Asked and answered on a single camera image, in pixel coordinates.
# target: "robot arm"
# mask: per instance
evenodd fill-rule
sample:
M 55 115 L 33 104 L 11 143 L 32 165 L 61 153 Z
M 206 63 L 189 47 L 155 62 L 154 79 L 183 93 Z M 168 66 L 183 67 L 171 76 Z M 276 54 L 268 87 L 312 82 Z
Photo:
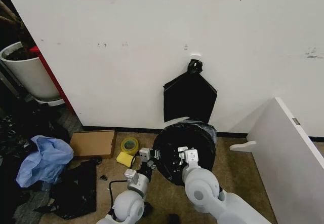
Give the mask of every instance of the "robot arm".
M 138 171 L 127 169 L 124 173 L 128 182 L 128 190 L 117 196 L 112 209 L 97 224 L 134 224 L 142 217 L 144 199 L 158 153 L 148 148 L 140 149 L 139 153 L 141 168 Z
M 221 189 L 214 174 L 198 165 L 197 150 L 180 147 L 178 152 L 180 164 L 187 163 L 182 171 L 186 195 L 197 211 L 210 213 L 218 224 L 271 224 L 241 197 Z M 157 151 L 142 148 L 140 157 L 140 170 L 127 169 L 124 173 L 128 190 L 117 196 L 113 208 L 97 224 L 134 224 L 142 217 L 154 161 L 160 156 Z
M 271 224 L 241 197 L 221 190 L 214 174 L 198 166 L 197 150 L 178 151 L 188 164 L 182 173 L 186 195 L 197 211 L 210 213 L 219 224 Z

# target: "black wire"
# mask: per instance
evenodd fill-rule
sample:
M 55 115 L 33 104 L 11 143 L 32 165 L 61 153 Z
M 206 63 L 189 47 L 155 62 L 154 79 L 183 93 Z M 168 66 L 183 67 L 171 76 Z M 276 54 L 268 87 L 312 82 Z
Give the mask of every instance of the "black wire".
M 134 159 L 136 158 L 136 155 L 133 156 L 132 161 L 131 161 L 131 169 L 133 168 L 133 164 L 135 163 Z
M 114 182 L 127 182 L 127 180 L 114 180 L 109 183 L 109 192 L 110 192 L 110 200 L 111 200 L 110 210 L 112 209 L 112 206 L 113 206 L 113 196 L 112 196 L 111 184 Z

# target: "white flower pot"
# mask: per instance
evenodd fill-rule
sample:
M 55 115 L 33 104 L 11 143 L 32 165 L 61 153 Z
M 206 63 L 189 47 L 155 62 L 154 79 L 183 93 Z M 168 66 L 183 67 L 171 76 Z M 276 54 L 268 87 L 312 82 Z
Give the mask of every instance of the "white flower pot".
M 35 99 L 43 102 L 60 99 L 59 91 L 38 57 L 18 61 L 5 59 L 7 55 L 21 47 L 21 42 L 17 42 L 4 48 L 0 52 L 1 61 Z

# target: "blue cloth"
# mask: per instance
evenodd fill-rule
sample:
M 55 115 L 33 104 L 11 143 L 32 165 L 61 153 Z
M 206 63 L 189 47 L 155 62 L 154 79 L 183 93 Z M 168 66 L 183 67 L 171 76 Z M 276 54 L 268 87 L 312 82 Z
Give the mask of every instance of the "blue cloth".
M 27 188 L 38 180 L 55 183 L 64 166 L 72 160 L 72 148 L 61 139 L 37 135 L 31 139 L 38 148 L 21 164 L 16 181 Z

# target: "carpet floor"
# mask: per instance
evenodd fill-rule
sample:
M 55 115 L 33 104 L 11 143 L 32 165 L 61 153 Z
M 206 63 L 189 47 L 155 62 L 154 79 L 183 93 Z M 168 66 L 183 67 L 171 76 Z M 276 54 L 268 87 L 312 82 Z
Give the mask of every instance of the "carpet floor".
M 117 133 L 114 157 L 112 159 L 104 159 L 97 166 L 96 212 L 72 220 L 63 220 L 52 213 L 45 214 L 41 217 L 39 223 L 94 224 L 102 219 L 110 208 L 110 196 L 107 190 L 109 182 L 125 178 L 124 172 L 127 167 L 117 163 L 115 159 L 120 152 L 121 141 L 129 136 L 136 137 L 140 142 L 140 147 L 152 147 L 156 134 Z M 241 196 L 271 223 L 275 224 L 277 222 L 252 155 L 250 153 L 231 152 L 229 150 L 230 145 L 245 142 L 245 139 L 217 138 L 217 152 L 213 173 L 216 175 L 222 188 Z M 76 166 L 79 163 L 80 161 L 72 161 L 71 165 Z M 137 169 L 137 167 L 138 162 L 135 163 L 134 169 Z M 108 177 L 108 181 L 99 179 L 102 174 Z M 112 186 L 114 198 L 126 189 L 127 183 L 114 183 Z M 169 214 L 172 213 L 179 215 L 180 221 L 183 224 L 217 223 L 210 214 L 195 211 L 185 194 L 184 187 L 171 184 L 157 170 L 154 170 L 152 181 L 148 186 L 146 201 L 153 206 L 153 212 L 149 216 L 141 218 L 138 222 L 141 224 L 167 224 Z

